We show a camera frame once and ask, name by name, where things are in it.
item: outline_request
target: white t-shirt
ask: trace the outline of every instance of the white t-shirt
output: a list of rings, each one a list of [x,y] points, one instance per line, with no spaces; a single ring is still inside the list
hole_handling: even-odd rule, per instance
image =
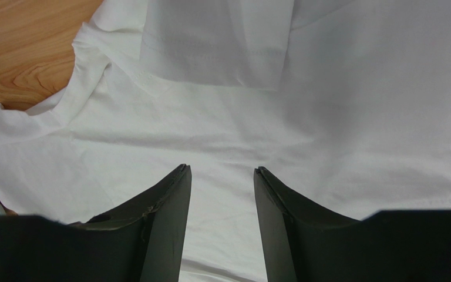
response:
[[[0,107],[19,214],[85,221],[187,163],[180,281],[266,281],[255,167],[357,219],[451,209],[451,1],[106,0],[73,45],[67,88]]]

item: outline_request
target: wooden surface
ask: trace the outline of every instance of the wooden surface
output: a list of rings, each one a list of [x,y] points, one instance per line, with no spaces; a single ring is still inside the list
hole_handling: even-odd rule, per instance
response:
[[[0,0],[0,102],[25,110],[68,84],[71,46],[102,0]]]

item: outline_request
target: wood grain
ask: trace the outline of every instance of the wood grain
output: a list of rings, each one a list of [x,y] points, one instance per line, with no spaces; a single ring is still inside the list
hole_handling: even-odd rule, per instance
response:
[[[25,110],[64,88],[71,46],[102,0],[0,0],[0,103]]]

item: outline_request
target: garment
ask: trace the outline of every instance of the garment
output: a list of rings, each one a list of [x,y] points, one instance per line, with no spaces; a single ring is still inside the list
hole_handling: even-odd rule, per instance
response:
[[[451,208],[451,1],[106,0],[73,45],[65,89],[0,108],[19,214],[85,221],[187,163],[180,281],[266,281],[255,167],[356,219]]]

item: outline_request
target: wooden table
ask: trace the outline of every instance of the wooden table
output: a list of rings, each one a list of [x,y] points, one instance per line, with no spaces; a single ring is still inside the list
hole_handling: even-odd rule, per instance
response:
[[[25,110],[64,88],[71,43],[102,0],[0,0],[0,102]]]

